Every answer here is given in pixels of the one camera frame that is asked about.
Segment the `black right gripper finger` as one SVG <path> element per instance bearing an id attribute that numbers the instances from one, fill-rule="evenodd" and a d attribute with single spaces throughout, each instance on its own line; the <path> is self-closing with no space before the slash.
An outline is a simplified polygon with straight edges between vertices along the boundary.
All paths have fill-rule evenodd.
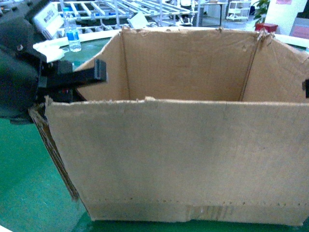
<path id="1" fill-rule="evenodd" d="M 305 97 L 309 98 L 309 79 L 302 82 L 302 89 L 305 92 Z"/>

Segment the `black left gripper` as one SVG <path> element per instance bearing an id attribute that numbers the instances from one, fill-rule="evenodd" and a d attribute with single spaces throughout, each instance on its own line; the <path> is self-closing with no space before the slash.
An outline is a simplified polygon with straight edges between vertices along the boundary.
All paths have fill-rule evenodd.
<path id="1" fill-rule="evenodd" d="M 0 117 L 12 124 L 31 124 L 29 109 L 46 95 L 73 102 L 75 88 L 107 82 L 107 64 L 72 71 L 66 61 L 48 62 L 33 46 L 45 38 L 35 20 L 51 20 L 58 11 L 49 0 L 24 0 L 0 7 Z"/>

